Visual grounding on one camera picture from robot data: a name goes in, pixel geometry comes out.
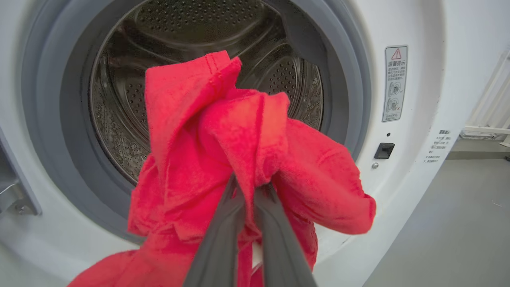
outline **washing machine drum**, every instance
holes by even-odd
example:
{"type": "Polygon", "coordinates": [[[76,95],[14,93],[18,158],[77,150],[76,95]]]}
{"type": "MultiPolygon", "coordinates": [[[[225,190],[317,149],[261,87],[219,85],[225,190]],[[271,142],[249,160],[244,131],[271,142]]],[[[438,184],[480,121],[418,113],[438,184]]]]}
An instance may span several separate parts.
{"type": "MultiPolygon", "coordinates": [[[[65,2],[47,5],[66,13],[65,2]]],[[[84,6],[75,23],[72,15],[69,23],[42,17],[23,60],[22,96],[34,146],[58,188],[98,224],[139,241],[125,230],[150,153],[145,71],[221,50],[243,62],[239,88],[285,92],[289,117],[356,157],[370,99],[364,49],[350,15],[338,11],[338,21],[320,29],[324,19],[313,15],[324,3],[307,2],[68,1],[84,6]]]]}

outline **warning sticker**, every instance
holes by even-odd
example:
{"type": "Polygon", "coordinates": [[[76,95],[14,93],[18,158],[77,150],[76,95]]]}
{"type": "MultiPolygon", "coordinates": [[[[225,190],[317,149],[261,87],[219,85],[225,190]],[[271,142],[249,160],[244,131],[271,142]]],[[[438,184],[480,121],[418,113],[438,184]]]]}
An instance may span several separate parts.
{"type": "Polygon", "coordinates": [[[407,75],[407,47],[386,48],[386,97],[382,121],[396,121],[402,114],[407,75]]]}

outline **red garment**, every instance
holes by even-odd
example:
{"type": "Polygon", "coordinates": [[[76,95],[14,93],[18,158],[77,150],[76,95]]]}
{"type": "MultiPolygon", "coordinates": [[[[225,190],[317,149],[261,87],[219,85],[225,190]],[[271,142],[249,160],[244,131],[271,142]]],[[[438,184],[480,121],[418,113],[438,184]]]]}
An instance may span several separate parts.
{"type": "Polygon", "coordinates": [[[272,180],[306,259],[317,256],[313,222],[367,232],[375,201],[342,145],[287,118],[286,94],[237,89],[238,58],[226,52],[146,73],[152,153],[132,194],[129,231],[147,236],[137,251],[111,255],[70,286],[181,286],[232,172],[246,199],[238,286],[252,276],[253,191],[272,180]]]}

